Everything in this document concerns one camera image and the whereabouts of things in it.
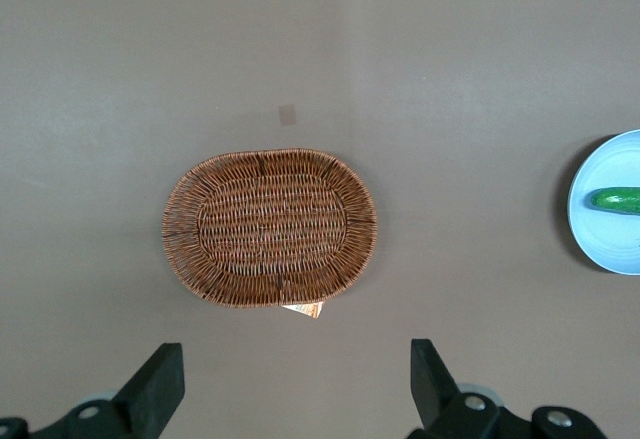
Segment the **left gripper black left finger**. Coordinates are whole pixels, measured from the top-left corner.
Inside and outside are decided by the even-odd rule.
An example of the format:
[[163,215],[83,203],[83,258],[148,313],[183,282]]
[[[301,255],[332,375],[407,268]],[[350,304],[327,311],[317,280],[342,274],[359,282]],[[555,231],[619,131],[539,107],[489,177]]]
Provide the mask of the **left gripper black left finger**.
[[161,436],[185,395],[183,349],[165,343],[113,398],[87,401],[32,438],[134,438]]

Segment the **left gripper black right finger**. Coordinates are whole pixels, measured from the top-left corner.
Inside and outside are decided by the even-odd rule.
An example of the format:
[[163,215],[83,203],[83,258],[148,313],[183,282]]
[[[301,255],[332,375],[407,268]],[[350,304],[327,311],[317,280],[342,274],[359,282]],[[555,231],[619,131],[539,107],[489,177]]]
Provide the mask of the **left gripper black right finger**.
[[495,436],[496,404],[477,391],[461,391],[429,339],[411,341],[410,389],[422,427],[408,438]]

